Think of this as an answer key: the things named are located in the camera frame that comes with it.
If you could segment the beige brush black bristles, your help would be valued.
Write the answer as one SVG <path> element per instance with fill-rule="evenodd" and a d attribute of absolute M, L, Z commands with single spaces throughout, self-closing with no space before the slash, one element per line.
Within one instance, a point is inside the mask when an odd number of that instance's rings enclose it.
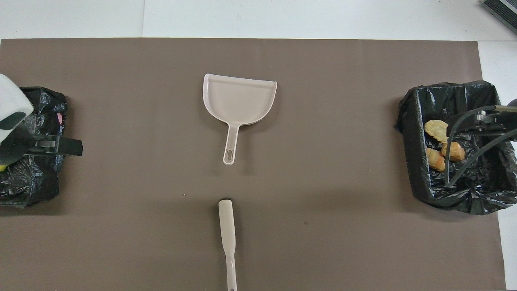
<path fill-rule="evenodd" d="M 219 221 L 222 247 L 225 252 L 227 271 L 227 290 L 237 291 L 237 276 L 235 265 L 236 233 L 233 203 L 231 199 L 222 199 L 218 202 Z"/>

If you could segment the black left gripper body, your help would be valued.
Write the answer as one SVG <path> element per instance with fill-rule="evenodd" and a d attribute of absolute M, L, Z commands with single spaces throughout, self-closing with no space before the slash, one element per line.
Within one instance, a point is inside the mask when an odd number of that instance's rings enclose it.
<path fill-rule="evenodd" d="M 32 147 L 32 135 L 24 123 L 17 125 L 0 144 L 0 165 L 19 161 Z"/>

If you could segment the round brown bread bun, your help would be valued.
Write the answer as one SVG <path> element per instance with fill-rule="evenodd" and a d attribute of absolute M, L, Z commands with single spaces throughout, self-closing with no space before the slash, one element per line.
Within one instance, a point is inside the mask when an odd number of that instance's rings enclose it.
<path fill-rule="evenodd" d="M 443 157 L 446 157 L 447 150 L 448 150 L 447 142 L 442 143 L 441 154 L 443 155 Z M 465 158 L 465 150 L 456 141 L 451 142 L 449 158 L 450 158 L 450 161 L 452 161 L 452 162 L 459 162 L 459 161 L 464 160 L 464 158 Z"/>

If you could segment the pale pastry piece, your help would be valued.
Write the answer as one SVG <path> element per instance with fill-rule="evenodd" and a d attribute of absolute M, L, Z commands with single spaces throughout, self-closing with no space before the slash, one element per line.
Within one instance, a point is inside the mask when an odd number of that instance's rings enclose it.
<path fill-rule="evenodd" d="M 449 125 L 441 120 L 430 120 L 424 124 L 425 132 L 440 143 L 447 143 L 447 127 Z"/>

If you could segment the grey ribbed device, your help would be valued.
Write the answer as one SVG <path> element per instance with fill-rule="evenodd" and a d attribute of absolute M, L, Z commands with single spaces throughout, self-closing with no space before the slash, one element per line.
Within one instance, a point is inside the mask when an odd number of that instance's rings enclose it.
<path fill-rule="evenodd" d="M 517 34 L 517 0 L 481 0 L 481 5 Z"/>

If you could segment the open bin with black bag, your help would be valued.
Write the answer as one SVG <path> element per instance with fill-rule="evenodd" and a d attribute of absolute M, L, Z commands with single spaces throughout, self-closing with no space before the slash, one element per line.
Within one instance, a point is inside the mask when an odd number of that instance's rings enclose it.
<path fill-rule="evenodd" d="M 495 86 L 486 81 L 440 83 L 410 89 L 399 103 L 395 128 L 403 135 L 409 181 L 416 199 L 430 206 L 486 215 L 517 204 L 517 157 L 511 142 L 517 129 L 502 136 L 458 134 L 456 129 L 477 112 L 517 112 L 517 100 L 502 106 Z M 442 143 L 424 130 L 430 120 L 446 122 L 445 171 L 433 170 L 426 148 L 441 151 Z M 452 162 L 451 142 L 465 150 Z"/>

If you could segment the beige plastic dustpan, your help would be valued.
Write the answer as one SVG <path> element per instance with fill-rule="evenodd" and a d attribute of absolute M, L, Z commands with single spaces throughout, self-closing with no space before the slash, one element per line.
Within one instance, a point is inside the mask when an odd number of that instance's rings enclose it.
<path fill-rule="evenodd" d="M 277 82 L 205 74 L 202 96 L 207 111 L 228 125 L 223 163 L 234 164 L 240 127 L 262 120 L 273 106 Z"/>

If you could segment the bin wrapped in black bag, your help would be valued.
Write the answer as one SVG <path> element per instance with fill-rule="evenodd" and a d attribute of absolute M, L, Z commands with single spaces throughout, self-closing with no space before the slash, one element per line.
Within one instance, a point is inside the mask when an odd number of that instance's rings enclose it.
<path fill-rule="evenodd" d="M 34 108 L 22 122 L 28 131 L 63 136 L 68 109 L 66 96 L 40 86 L 20 90 Z M 0 171 L 0 206 L 24 208 L 57 197 L 63 159 L 62 155 L 28 155 Z"/>

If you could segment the brown table mat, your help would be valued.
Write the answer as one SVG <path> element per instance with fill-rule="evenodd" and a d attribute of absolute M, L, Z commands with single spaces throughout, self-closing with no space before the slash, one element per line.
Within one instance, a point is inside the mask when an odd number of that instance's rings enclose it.
<path fill-rule="evenodd" d="M 495 290 L 495 213 L 412 196 L 398 103 L 482 79 L 474 41 L 3 39 L 0 73 L 65 94 L 60 194 L 0 208 L 0 291 L 221 291 L 218 201 L 231 198 L 242 290 Z M 203 103 L 205 74 L 277 82 L 240 127 Z"/>

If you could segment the small golden croissant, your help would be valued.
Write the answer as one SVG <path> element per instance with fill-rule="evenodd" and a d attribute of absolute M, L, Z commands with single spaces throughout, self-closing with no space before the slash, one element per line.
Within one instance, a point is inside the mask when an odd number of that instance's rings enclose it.
<path fill-rule="evenodd" d="M 432 148 L 426 148 L 425 153 L 428 159 L 429 166 L 433 170 L 443 173 L 445 171 L 445 159 L 444 156 L 441 154 L 441 151 Z"/>

